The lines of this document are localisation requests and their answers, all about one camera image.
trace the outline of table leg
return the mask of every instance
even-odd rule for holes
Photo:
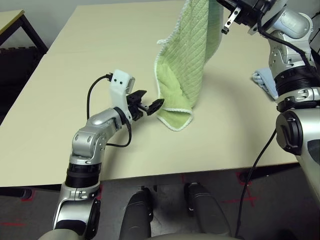
[[[21,25],[22,29],[29,36],[29,38],[32,40],[35,46],[39,49],[39,52],[42,54],[46,54],[48,51],[47,46],[41,40],[41,38],[39,37],[35,29],[31,26],[30,22],[25,17],[25,15],[22,15],[19,19],[22,21],[22,25]]]

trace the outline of metal gripper jaw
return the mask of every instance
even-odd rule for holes
[[[137,121],[144,114],[141,110],[145,111],[148,116],[158,111],[164,103],[164,99],[160,98],[155,100],[151,105],[142,103],[142,97],[145,95],[146,90],[138,90],[126,96],[128,109],[132,115],[132,119]]]

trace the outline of desk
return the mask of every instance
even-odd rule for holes
[[[0,126],[0,185],[60,184],[72,138],[86,123],[92,82],[119,68],[133,91],[157,98],[157,40],[173,30],[183,1],[79,6]],[[130,146],[107,147],[101,180],[250,167],[275,128],[276,104],[250,79],[266,67],[267,40],[233,25],[204,69],[194,120],[181,132],[155,116],[132,125]],[[111,106],[109,82],[91,94],[91,114]],[[110,142],[125,143],[127,130]],[[274,140],[259,165],[294,163]]]
[[[25,11],[22,9],[0,12],[0,45],[3,44],[18,28],[22,27],[24,32],[39,49],[39,52],[41,54],[46,54],[48,51],[47,46],[31,26],[24,13]]]

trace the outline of gray carpet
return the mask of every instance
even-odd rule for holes
[[[236,170],[139,177],[103,182],[101,217],[95,240],[117,240],[130,197],[146,186],[155,199],[152,236],[199,231],[183,197],[186,182],[200,182],[214,195],[235,232],[243,188]],[[256,179],[243,205],[240,235],[246,240],[277,240],[289,229],[298,240],[320,239],[320,213],[300,168]],[[0,196],[0,240],[36,240],[49,231],[58,192],[36,190],[30,201]]]

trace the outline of wall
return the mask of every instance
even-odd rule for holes
[[[0,11],[24,9],[26,17],[44,43],[49,47],[77,5],[152,1],[153,0],[0,0]],[[288,0],[288,6],[297,12],[302,12],[312,17],[316,12],[320,11],[320,0]],[[108,19],[107,12],[105,13],[105,19]],[[313,34],[315,34],[319,28],[320,15],[314,19],[315,31]],[[27,47],[32,45],[33,43],[29,40],[28,36],[20,29],[1,45],[1,48]],[[320,33],[314,39],[311,46],[315,50],[320,48]]]

